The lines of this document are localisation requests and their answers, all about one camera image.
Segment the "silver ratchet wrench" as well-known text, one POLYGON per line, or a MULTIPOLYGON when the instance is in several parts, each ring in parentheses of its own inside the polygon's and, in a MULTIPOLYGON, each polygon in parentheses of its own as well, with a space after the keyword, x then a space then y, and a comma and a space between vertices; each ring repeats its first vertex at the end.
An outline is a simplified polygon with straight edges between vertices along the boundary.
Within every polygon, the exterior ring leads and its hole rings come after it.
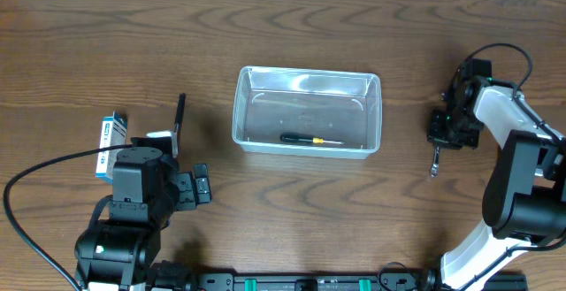
POLYGON ((438 145, 433 146, 433 156, 432 165, 430 169, 430 174, 433 178, 438 176, 440 167, 440 147, 438 145))

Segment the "black yellow precision screwdriver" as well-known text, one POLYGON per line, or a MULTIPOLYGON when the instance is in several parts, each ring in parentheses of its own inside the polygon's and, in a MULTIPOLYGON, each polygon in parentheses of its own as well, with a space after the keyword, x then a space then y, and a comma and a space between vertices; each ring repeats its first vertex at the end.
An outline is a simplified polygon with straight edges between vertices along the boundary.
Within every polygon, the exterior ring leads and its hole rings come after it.
POLYGON ((294 134, 294 133, 283 133, 279 136, 282 142, 287 143, 303 143, 303 144, 332 144, 332 145, 344 145, 343 141, 328 140, 307 134, 294 134))

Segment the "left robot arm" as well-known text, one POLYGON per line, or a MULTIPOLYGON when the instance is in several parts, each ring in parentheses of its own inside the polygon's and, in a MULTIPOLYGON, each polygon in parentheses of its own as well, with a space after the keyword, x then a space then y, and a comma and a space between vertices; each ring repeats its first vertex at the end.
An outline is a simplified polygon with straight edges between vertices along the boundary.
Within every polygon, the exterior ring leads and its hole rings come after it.
POLYGON ((195 290, 187 267, 155 259, 172 214, 210 201, 207 165, 180 172, 177 160, 160 149, 121 150, 112 194, 99 201, 76 242, 76 281, 84 290, 195 290))

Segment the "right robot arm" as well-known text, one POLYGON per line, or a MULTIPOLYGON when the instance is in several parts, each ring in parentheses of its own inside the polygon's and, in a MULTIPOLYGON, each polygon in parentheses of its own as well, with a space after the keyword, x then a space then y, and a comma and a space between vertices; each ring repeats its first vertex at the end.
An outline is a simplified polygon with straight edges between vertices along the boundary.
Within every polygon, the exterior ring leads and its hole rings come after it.
POLYGON ((482 219, 422 290, 480 290, 526 252, 565 244, 565 138, 524 100, 517 85, 495 80, 490 61, 467 57, 435 110, 427 140, 436 151, 478 146, 488 129, 500 146, 482 200, 482 219))

